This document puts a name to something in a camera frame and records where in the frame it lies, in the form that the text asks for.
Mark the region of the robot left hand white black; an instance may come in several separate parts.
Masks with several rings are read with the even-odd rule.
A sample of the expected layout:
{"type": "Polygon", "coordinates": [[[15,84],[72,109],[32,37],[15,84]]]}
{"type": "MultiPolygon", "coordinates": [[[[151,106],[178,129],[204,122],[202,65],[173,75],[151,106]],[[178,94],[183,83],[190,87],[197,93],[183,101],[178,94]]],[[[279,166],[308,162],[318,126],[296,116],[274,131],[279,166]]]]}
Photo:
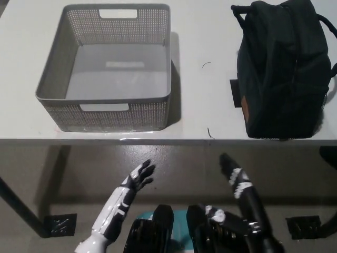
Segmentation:
{"type": "Polygon", "coordinates": [[[145,185],[153,182],[152,175],[156,165],[148,159],[137,166],[122,182],[121,186],[133,190],[137,194],[145,185]]]}

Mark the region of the robot right hand white black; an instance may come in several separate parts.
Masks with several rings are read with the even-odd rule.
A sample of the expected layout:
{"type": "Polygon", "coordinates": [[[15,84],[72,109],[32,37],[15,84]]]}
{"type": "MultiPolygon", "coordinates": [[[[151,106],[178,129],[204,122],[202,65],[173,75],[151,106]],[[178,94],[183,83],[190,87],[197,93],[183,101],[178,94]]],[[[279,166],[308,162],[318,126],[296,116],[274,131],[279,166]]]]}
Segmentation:
{"type": "Polygon", "coordinates": [[[242,216],[249,221],[254,218],[254,205],[256,204],[256,191],[243,167],[240,166],[227,153],[219,157],[221,173],[226,177],[242,216]]]}

